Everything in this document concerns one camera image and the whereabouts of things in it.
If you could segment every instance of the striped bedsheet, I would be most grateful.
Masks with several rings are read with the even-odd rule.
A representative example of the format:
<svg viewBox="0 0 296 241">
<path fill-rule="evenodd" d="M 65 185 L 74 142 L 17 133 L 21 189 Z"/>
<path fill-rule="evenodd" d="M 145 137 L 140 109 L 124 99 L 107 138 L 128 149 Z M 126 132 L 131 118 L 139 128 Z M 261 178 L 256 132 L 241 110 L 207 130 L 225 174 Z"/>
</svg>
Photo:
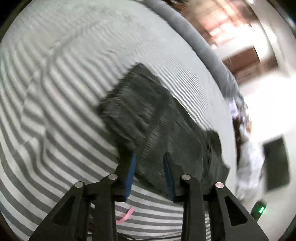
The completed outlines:
<svg viewBox="0 0 296 241">
<path fill-rule="evenodd" d="M 113 173 L 118 153 L 95 108 L 143 63 L 196 123 L 219 133 L 235 165 L 227 105 L 207 68 L 161 17 L 128 0 L 33 0 L 0 43 L 0 210 L 28 240 L 77 181 Z M 226 184 L 233 191 L 235 171 Z M 118 232 L 137 239 L 181 232 L 183 208 L 136 180 Z M 210 223 L 206 215 L 207 239 Z"/>
</svg>

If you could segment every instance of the pink ribbon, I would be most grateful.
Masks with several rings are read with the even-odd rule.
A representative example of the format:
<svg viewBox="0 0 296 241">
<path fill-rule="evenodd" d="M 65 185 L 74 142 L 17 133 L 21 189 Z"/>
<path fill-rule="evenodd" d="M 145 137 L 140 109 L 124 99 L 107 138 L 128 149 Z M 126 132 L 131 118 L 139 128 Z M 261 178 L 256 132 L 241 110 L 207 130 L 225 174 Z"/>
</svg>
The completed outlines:
<svg viewBox="0 0 296 241">
<path fill-rule="evenodd" d="M 133 214 L 134 211 L 135 211 L 135 209 L 134 209 L 133 207 L 131 207 L 131 208 L 129 209 L 129 211 L 126 213 L 126 215 L 125 215 L 122 219 L 120 219 L 120 220 L 116 220 L 116 225 L 118 225 L 118 224 L 120 224 L 120 223 L 123 223 L 123 222 L 125 222 L 126 220 L 128 220 L 128 219 L 131 217 L 131 215 Z"/>
</svg>

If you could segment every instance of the wall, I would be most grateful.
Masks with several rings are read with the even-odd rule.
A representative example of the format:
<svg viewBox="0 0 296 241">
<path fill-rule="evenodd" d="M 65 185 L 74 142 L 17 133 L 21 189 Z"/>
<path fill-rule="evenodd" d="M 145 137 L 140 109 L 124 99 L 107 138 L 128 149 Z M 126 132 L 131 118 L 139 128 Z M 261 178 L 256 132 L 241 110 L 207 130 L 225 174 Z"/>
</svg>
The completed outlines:
<svg viewBox="0 0 296 241">
<path fill-rule="evenodd" d="M 273 50 L 261 25 L 254 22 L 252 27 L 245 25 L 232 40 L 214 49 L 221 59 L 233 56 L 254 46 L 261 61 L 273 56 Z"/>
<path fill-rule="evenodd" d="M 288 24 L 266 0 L 250 4 L 272 45 L 279 67 L 290 74 L 296 71 L 296 39 Z"/>
<path fill-rule="evenodd" d="M 276 70 L 244 84 L 240 89 L 249 107 L 253 137 L 265 142 L 284 135 L 286 142 L 291 183 L 263 194 L 267 208 L 258 221 L 269 240 L 277 241 L 296 214 L 296 75 Z"/>
</svg>

